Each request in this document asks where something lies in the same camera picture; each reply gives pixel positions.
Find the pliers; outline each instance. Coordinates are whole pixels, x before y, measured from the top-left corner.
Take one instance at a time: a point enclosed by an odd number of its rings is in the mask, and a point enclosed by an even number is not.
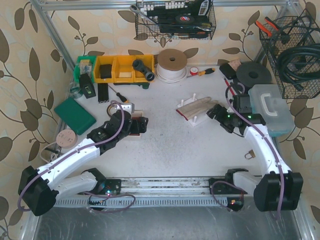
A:
[[[279,31],[280,27],[272,21],[269,17],[265,17],[264,20],[269,24],[272,28],[274,28],[276,31]],[[265,32],[267,36],[270,38],[272,37],[272,33],[264,26],[262,25],[258,20],[254,23],[261,31]],[[287,44],[290,41],[290,36],[288,33],[281,31],[281,43]]]

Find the label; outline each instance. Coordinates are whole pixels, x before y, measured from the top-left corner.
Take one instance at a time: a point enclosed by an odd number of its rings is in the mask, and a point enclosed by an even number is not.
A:
[[[187,16],[182,16],[182,17],[180,17],[180,20],[183,22],[188,22],[190,20],[190,18]]]

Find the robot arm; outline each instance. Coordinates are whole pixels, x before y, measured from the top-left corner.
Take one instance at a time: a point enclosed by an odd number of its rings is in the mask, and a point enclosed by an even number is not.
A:
[[[269,136],[268,128],[265,126],[266,123],[262,116],[252,114],[249,95],[236,95],[233,97],[232,103],[233,107],[268,139],[275,150],[279,163],[277,163],[265,139],[254,127],[248,125],[236,114],[228,113],[225,107],[217,104],[207,112],[207,115],[211,119],[216,119],[228,133],[232,133],[234,128],[239,128],[240,133],[251,145],[261,168],[262,178],[253,176],[245,169],[229,169],[226,174],[227,181],[253,196],[254,203],[261,212],[275,211],[278,207],[281,189],[281,173],[278,168],[278,164],[280,164],[284,175],[284,195],[281,210],[296,209],[303,185],[301,174],[293,173],[283,161]]]
[[[18,188],[19,195],[32,179],[43,173],[41,177],[30,185],[22,196],[22,199],[35,216],[40,216],[49,211],[59,199],[73,196],[84,191],[94,191],[94,194],[100,193],[101,186],[104,186],[106,178],[95,168],[89,169],[79,176],[66,177],[83,164],[97,158],[107,150],[114,148],[118,141],[129,134],[146,132],[148,124],[147,118],[139,117],[138,119],[132,119],[131,115],[127,111],[124,111],[123,127],[114,139],[104,144],[93,145],[78,150],[83,146],[99,143],[112,137],[121,125],[121,115],[121,111],[118,110],[111,116],[109,121],[92,130],[87,135],[87,138],[67,152],[66,155],[74,151],[77,153],[66,158],[54,168],[51,169],[51,166],[59,162],[65,155],[37,169],[29,166],[22,171]]]

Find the yellow storage tray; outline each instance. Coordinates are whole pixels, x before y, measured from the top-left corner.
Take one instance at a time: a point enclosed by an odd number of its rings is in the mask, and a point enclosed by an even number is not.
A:
[[[132,67],[134,60],[140,59],[144,65],[155,73],[155,58],[153,55],[114,55],[114,56],[97,56],[93,78],[98,84],[133,84],[133,83],[150,83],[147,81],[142,72],[135,71]],[[111,78],[100,77],[100,66],[112,64]]]
[[[115,84],[134,83],[134,55],[117,55],[112,65],[112,76]]]
[[[97,56],[95,60],[95,66],[93,69],[93,78],[94,82],[98,84],[112,84],[114,83],[114,75],[113,75],[113,69],[114,69],[114,61],[116,56]],[[105,64],[112,64],[111,69],[111,78],[101,78],[100,77],[100,66]]]
[[[136,59],[142,60],[143,64],[151,69],[155,73],[155,58],[153,55],[135,55]],[[134,70],[133,80],[135,83],[151,83],[152,81],[147,81],[144,74],[140,71]]]

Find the screwdriver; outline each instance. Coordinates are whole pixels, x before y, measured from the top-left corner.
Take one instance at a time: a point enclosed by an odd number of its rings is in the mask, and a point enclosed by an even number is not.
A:
[[[216,69],[214,67],[208,68],[208,69],[206,69],[204,71],[199,71],[197,75],[187,76],[186,78],[188,79],[188,78],[191,78],[191,77],[194,77],[194,76],[202,76],[202,75],[212,74],[212,73],[215,72],[215,70]]]
[[[122,96],[119,92],[116,92],[112,87],[110,87],[110,85],[108,86],[109,88],[111,88],[112,91],[115,92],[115,95],[117,95],[124,104],[129,103],[128,99],[125,96]]]

